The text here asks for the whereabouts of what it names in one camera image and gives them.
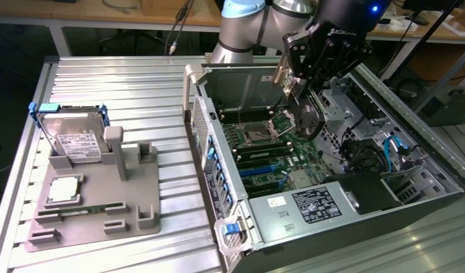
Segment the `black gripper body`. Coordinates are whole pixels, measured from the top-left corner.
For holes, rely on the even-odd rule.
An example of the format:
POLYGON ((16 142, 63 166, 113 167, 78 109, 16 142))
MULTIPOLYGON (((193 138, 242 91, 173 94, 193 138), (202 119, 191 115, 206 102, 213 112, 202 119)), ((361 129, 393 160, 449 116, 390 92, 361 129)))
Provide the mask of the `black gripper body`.
POLYGON ((390 1, 318 1, 307 28, 309 40, 323 42, 329 38, 346 38, 363 41, 389 5, 390 1))

